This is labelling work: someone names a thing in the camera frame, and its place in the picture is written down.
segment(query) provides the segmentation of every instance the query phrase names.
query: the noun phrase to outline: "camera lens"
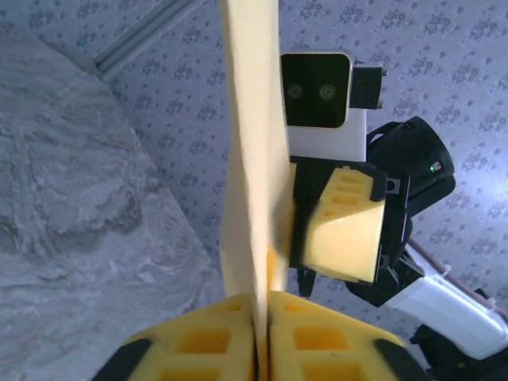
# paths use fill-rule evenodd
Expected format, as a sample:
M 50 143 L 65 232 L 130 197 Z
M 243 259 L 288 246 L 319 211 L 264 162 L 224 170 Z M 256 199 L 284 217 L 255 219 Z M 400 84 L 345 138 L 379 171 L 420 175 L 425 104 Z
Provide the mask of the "camera lens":
M 287 93 L 292 98 L 300 98 L 303 94 L 303 89 L 300 85 L 295 84 L 295 85 L 291 85 L 291 87 L 289 88 Z
M 335 87 L 332 85 L 324 85 L 319 90 L 319 95 L 323 99 L 332 99 L 335 96 Z

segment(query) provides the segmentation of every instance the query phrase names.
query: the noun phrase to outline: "gray marble surface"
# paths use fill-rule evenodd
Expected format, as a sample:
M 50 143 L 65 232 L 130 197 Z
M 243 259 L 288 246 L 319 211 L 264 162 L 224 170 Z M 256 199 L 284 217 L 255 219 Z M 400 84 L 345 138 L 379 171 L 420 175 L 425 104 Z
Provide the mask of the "gray marble surface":
M 0 379 L 87 380 L 221 277 L 93 66 L 0 29 L 0 67 Z

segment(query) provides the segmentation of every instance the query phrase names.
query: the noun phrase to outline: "patterned wallpaper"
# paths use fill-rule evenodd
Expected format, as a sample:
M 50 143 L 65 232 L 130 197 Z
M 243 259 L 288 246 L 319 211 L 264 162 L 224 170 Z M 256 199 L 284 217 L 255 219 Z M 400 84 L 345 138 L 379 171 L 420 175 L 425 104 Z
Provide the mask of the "patterned wallpaper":
M 99 37 L 113 36 L 155 0 L 116 0 L 109 7 L 84 0 L 68 5 L 35 1 L 25 8 L 20 3 L 0 6 L 0 17 L 44 37 L 61 34 L 68 46 L 89 54 L 99 49 Z M 508 3 L 279 4 L 282 52 L 346 49 L 359 60 L 390 69 L 384 79 L 385 108 L 368 113 L 370 129 L 414 115 L 433 125 L 454 159 L 457 188 L 416 216 L 414 238 L 451 264 L 469 286 L 485 287 L 506 305 Z M 206 0 L 110 80 L 143 146 L 216 262 L 229 139 L 222 54 L 217 3 Z M 336 281 L 319 279 L 313 299 L 403 337 L 414 328 L 414 320 L 371 308 Z

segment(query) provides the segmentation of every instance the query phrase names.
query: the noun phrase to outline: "blue floral wallpaper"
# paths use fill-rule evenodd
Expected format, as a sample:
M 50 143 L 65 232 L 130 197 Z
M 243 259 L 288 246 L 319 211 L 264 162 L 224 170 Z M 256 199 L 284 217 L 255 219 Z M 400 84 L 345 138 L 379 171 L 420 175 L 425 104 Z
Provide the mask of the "blue floral wallpaper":
M 35 1 L 0 6 L 0 17 L 90 54 L 155 2 Z M 281 0 L 279 11 L 282 52 L 345 49 L 389 68 L 369 129 L 420 115 L 456 165 L 455 192 L 416 216 L 414 238 L 506 306 L 508 2 Z M 218 5 L 206 0 L 109 83 L 217 265 L 229 139 L 222 55 Z M 319 279 L 313 299 L 403 337 L 416 324 L 337 281 Z

